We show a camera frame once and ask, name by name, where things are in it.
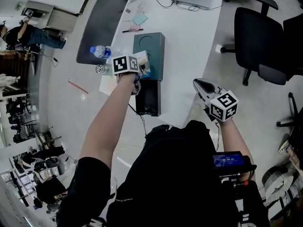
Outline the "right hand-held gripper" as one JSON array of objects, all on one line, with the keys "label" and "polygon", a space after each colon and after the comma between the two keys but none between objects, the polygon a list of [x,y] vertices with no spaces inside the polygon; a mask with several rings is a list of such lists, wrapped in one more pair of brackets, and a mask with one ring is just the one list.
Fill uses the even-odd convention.
[{"label": "right hand-held gripper", "polygon": [[204,100],[205,112],[212,122],[225,122],[237,113],[239,100],[232,91],[221,87],[215,90],[212,83],[202,78],[194,79],[193,86]]}]

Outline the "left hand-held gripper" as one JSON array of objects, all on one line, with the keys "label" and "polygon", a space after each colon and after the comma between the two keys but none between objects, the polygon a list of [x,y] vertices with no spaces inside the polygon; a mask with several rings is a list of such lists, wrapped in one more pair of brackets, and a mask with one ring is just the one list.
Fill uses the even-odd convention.
[{"label": "left hand-held gripper", "polygon": [[125,73],[134,73],[134,89],[132,95],[138,95],[141,90],[140,79],[150,79],[151,73],[148,71],[145,64],[139,65],[138,59],[134,55],[120,55],[112,58],[112,72],[117,77],[117,82],[120,81],[121,75]]}]

